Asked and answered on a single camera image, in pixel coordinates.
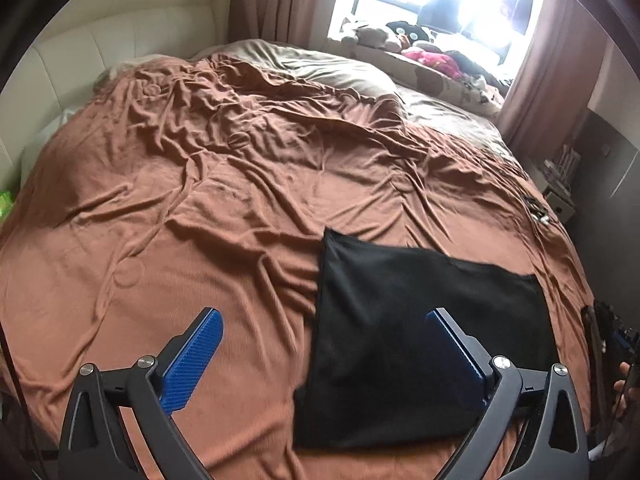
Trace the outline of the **person's right hand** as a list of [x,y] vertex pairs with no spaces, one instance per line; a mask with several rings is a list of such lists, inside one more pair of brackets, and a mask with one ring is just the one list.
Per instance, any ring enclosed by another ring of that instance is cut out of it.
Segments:
[[623,374],[623,378],[616,380],[614,384],[614,391],[616,393],[616,401],[614,404],[613,414],[615,418],[621,418],[626,412],[629,405],[634,403],[634,394],[636,393],[633,388],[625,389],[626,378],[630,371],[630,365],[627,362],[620,363],[620,372]]

